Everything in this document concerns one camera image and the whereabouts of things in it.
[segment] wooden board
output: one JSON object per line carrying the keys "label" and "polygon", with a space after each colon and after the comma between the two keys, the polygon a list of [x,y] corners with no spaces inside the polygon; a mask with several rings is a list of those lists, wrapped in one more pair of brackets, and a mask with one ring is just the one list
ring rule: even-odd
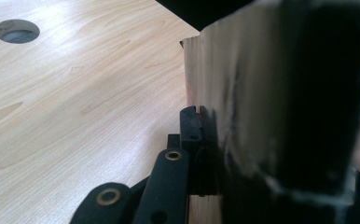
{"label": "wooden board", "polygon": [[360,2],[255,1],[183,43],[187,100],[200,107],[207,148],[200,161],[215,161],[221,196],[193,201],[194,217],[360,217],[342,210],[353,203],[360,130]]}
{"label": "wooden board", "polygon": [[90,190],[146,177],[186,106],[179,41],[198,32],[155,1],[0,1],[0,223],[67,223]]}

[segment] wooden desk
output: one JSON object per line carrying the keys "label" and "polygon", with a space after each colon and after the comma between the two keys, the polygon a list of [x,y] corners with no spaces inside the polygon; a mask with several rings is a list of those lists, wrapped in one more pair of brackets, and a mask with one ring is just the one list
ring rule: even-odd
{"label": "wooden desk", "polygon": [[147,176],[186,106],[179,41],[198,32],[152,0],[0,1],[0,223],[67,223],[105,182]]}

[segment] desk surface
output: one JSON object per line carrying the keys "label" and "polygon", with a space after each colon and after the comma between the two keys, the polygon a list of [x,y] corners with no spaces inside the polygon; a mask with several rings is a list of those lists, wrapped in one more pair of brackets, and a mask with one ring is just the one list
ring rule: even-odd
{"label": "desk surface", "polygon": [[198,32],[152,0],[0,1],[0,223],[66,223],[105,182],[146,177],[186,106],[179,41]]}

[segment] black bracket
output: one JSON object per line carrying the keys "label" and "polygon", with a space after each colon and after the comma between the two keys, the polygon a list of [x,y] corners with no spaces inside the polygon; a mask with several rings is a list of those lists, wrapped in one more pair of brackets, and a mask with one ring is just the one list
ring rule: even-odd
{"label": "black bracket", "polygon": [[206,181],[206,148],[196,107],[180,112],[180,134],[169,134],[150,177],[132,188],[106,183],[94,190],[71,220],[78,223],[187,223],[188,195],[216,194]]}

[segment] metal rivet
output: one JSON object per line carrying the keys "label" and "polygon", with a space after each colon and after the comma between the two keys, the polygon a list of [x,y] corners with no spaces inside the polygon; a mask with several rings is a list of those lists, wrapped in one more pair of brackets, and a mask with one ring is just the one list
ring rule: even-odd
{"label": "metal rivet", "polygon": [[108,206],[116,203],[121,197],[121,192],[118,189],[104,189],[99,193],[96,202],[102,206]]}
{"label": "metal rivet", "polygon": [[169,161],[178,161],[182,158],[182,155],[178,151],[169,151],[165,154],[165,158]]}

